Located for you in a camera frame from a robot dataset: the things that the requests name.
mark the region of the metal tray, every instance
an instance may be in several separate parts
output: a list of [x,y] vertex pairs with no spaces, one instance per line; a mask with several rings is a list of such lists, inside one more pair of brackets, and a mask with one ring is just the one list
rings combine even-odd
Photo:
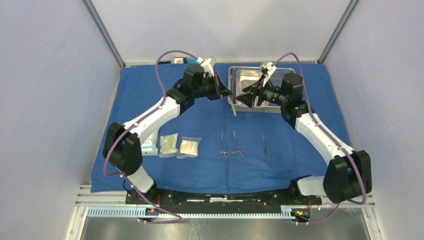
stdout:
[[[275,86],[281,86],[283,76],[287,73],[294,73],[293,68],[277,68],[274,74],[271,76],[271,83]],[[280,106],[264,101],[260,106],[250,108],[240,101],[236,100],[236,97],[243,93],[243,89],[252,85],[261,77],[261,71],[259,67],[255,66],[232,66],[228,70],[228,86],[232,91],[232,96],[228,98],[228,103],[233,105],[234,110],[238,112],[260,112],[260,113],[281,113]]]

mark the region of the white wall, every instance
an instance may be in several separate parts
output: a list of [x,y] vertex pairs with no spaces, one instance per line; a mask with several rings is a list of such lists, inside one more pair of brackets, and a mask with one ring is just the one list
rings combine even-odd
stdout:
[[126,63],[171,49],[220,62],[317,60],[349,0],[92,0]]
[[422,0],[361,1],[326,62],[389,240],[424,233],[423,13]]
[[79,0],[0,3],[0,239],[63,239],[119,68]]

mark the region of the robotic arm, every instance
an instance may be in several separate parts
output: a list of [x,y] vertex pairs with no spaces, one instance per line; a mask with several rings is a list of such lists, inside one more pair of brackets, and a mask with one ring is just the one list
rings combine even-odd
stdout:
[[131,121],[120,125],[112,123],[107,129],[103,156],[106,158],[112,145],[118,137],[133,124],[133,127],[117,144],[110,155],[109,162],[121,171],[142,193],[149,191],[155,182],[142,166],[143,157],[141,143],[154,131],[171,119],[183,114],[193,106],[195,99],[207,97],[209,100],[218,100],[231,95],[213,70],[215,58],[210,57],[201,65],[192,64],[184,71],[182,79],[178,80],[173,88],[166,92],[163,98],[148,111]]
[[366,193],[371,192],[370,156],[364,150],[355,151],[342,142],[322,123],[315,111],[308,107],[308,103],[303,100],[302,77],[287,73],[281,86],[274,86],[268,80],[276,67],[271,62],[264,62],[259,69],[262,71],[261,78],[244,88],[244,93],[236,99],[251,108],[256,97],[258,106],[263,101],[281,106],[282,118],[309,140],[327,164],[325,176],[304,176],[292,180],[292,193],[295,196],[327,196],[333,203],[361,196],[360,184],[347,154],[359,170]]

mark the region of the blue cloth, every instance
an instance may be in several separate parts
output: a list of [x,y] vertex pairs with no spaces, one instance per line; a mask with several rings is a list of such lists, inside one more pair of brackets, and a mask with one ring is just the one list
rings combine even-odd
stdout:
[[[257,63],[216,64],[222,82],[228,84],[231,66],[258,66]],[[293,68],[297,64],[278,64],[281,68]],[[321,64],[303,64],[305,86],[312,108],[320,119],[342,141],[349,144],[348,134],[337,103],[330,76]],[[163,64],[159,66],[165,88],[172,88],[181,79],[186,64]],[[134,119],[156,104],[162,92],[155,77],[154,65],[123,68],[120,82],[107,126],[113,122],[124,123]],[[246,157],[217,158],[220,151],[221,133],[224,134],[225,150],[234,151],[233,130]],[[305,175],[323,176],[327,166],[318,151],[301,134],[286,123],[278,113],[237,112],[233,115],[228,100],[195,100],[194,105],[179,117],[172,119],[159,130],[159,136],[178,133],[177,147],[181,137],[201,138],[199,156],[177,159],[143,157],[143,166],[157,182],[158,188],[190,193],[251,193],[287,188],[290,180]],[[264,160],[263,135],[266,135],[267,159]],[[119,176],[103,175],[103,136],[91,172],[91,192],[117,191],[123,189]],[[108,172],[116,172],[109,165]]]

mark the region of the purple cable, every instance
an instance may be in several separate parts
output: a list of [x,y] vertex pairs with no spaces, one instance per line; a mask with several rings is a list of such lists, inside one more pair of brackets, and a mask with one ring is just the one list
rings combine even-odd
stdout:
[[[131,126],[129,126],[121,135],[119,135],[118,136],[118,138],[116,139],[116,141],[112,144],[112,146],[110,147],[110,149],[109,149],[109,151],[107,152],[107,155],[106,155],[106,158],[105,158],[105,160],[104,160],[104,165],[103,165],[103,174],[106,176],[106,177],[112,177],[112,176],[115,176],[115,175],[118,175],[118,174],[121,174],[121,172],[120,171],[118,171],[118,172],[114,172],[114,173],[111,173],[111,174],[109,174],[108,173],[108,163],[109,163],[109,159],[111,158],[111,155],[112,155],[112,152],[115,150],[115,148],[117,147],[117,145],[118,145],[118,143],[122,140],[122,138],[127,134],[127,133],[129,133],[135,126],[136,126],[136,124],[138,125],[141,121],[143,121],[144,119],[146,119],[148,116],[150,116],[150,115],[152,115],[153,113],[155,113],[157,110],[159,110],[159,109],[161,109],[161,107],[164,105],[164,103],[165,103],[165,100],[166,100],[166,97],[167,97],[167,91],[165,90],[165,86],[164,86],[164,84],[162,83],[162,80],[161,80],[161,77],[159,76],[159,61],[165,56],[165,55],[167,55],[167,54],[170,54],[170,53],[182,53],[182,54],[185,54],[185,55],[188,55],[188,56],[190,56],[190,57],[192,57],[192,58],[194,58],[194,59],[198,59],[196,56],[194,56],[193,54],[191,54],[191,53],[188,53],[188,52],[186,52],[186,51],[182,51],[182,50],[170,50],[170,51],[167,51],[167,52],[165,52],[164,54],[162,54],[162,55],[160,55],[160,57],[157,59],[157,61],[156,61],[156,65],[155,65],[155,67],[154,67],[154,70],[155,70],[155,72],[156,72],[156,78],[157,78],[157,81],[159,82],[159,85],[160,85],[160,88],[162,89],[162,93],[163,93],[163,98],[162,98],[162,101],[160,102],[160,104],[159,104],[159,106],[157,106],[156,108],[154,108],[152,111],[150,111],[150,112],[148,112],[148,113],[146,113],[146,115],[144,115],[144,116],[142,116],[142,117],[140,117],[140,119],[139,120],[137,120],[135,123],[133,123]],[[127,182],[129,182],[129,183],[131,183],[130,182],[130,180],[125,176],[125,175],[123,175],[123,178],[127,181]],[[155,204],[153,204],[152,202],[150,202],[145,196],[144,196],[144,194],[135,186],[135,185],[133,185],[132,183],[131,183],[131,185],[133,186],[133,188],[134,188],[134,190],[135,191],[137,191],[137,193],[141,196],[141,198],[144,200],[144,201],[146,201],[148,204],[150,204],[150,205],[152,205],[153,207],[155,207],[155,208],[157,208],[157,209],[159,209],[159,211],[162,211],[162,212],[164,212],[164,213],[167,213],[167,214],[170,214],[170,215],[172,215],[172,216],[175,216],[175,217],[177,217],[178,219],[175,219],[175,220],[168,220],[168,221],[157,221],[157,222],[154,222],[154,221],[152,221],[152,222],[146,222],[147,224],[168,224],[168,223],[176,223],[176,222],[179,222],[179,221],[181,221],[183,218],[181,217],[181,216],[179,216],[179,215],[177,215],[177,214],[175,214],[175,213],[172,213],[172,212],[170,212],[170,211],[167,211],[167,210],[165,210],[165,209],[163,209],[163,208],[161,208],[161,207],[159,207],[159,206],[156,206]]]
[[174,217],[177,217],[178,219],[174,219],[174,220],[166,220],[166,221],[145,221],[145,224],[172,224],[172,223],[177,223],[180,222],[181,220],[183,220],[183,218],[173,212],[170,212],[168,210],[165,210],[163,208],[161,208],[160,206],[157,206],[156,204],[154,204],[153,202],[149,201],[147,199],[147,197],[135,186],[133,185],[133,183],[126,177],[126,176],[122,176],[123,179],[125,179],[125,181],[127,181],[129,184],[131,184],[131,186],[134,186],[134,190],[141,196],[141,198],[148,204],[152,205],[154,208],[158,209],[161,212],[164,212],[166,214],[172,215]]
[[[303,91],[305,93],[305,99],[306,99],[306,103],[307,103],[307,109],[309,112],[310,117],[312,118],[312,120],[314,121],[314,123],[319,127],[319,129],[321,129],[321,131],[327,135],[327,137],[329,137],[331,139],[331,141],[333,141],[333,143],[340,148],[340,150],[347,156],[347,159],[349,159],[350,164],[352,165],[353,171],[355,172],[356,178],[358,179],[359,182],[359,187],[360,187],[360,191],[362,193],[362,201],[355,201],[352,199],[349,199],[348,201],[354,204],[358,204],[358,205],[363,205],[367,202],[367,192],[365,191],[365,186],[364,186],[364,182],[362,181],[362,177],[361,174],[359,173],[358,167],[355,164],[354,159],[351,157],[351,155],[348,153],[348,151],[342,147],[342,145],[321,125],[318,123],[318,120],[315,118],[315,116],[312,114],[312,109],[311,109],[311,103],[309,101],[309,96],[308,96],[308,92],[306,90],[306,85],[305,85],[305,78],[304,78],[304,72],[302,69],[302,64],[301,61],[299,60],[298,56],[294,53],[294,52],[288,52],[286,54],[284,54],[283,56],[281,56],[279,59],[277,59],[272,65],[276,65],[278,64],[283,58],[292,55],[295,59],[296,62],[299,66],[299,70],[300,70],[300,76],[302,77],[302,82],[303,82]],[[315,221],[311,221],[308,224],[313,224],[313,223],[319,223],[323,220],[326,220],[328,218],[330,218],[335,212],[336,210],[339,208],[340,203],[338,203],[334,210],[326,217],[319,219],[319,220],[315,220]]]

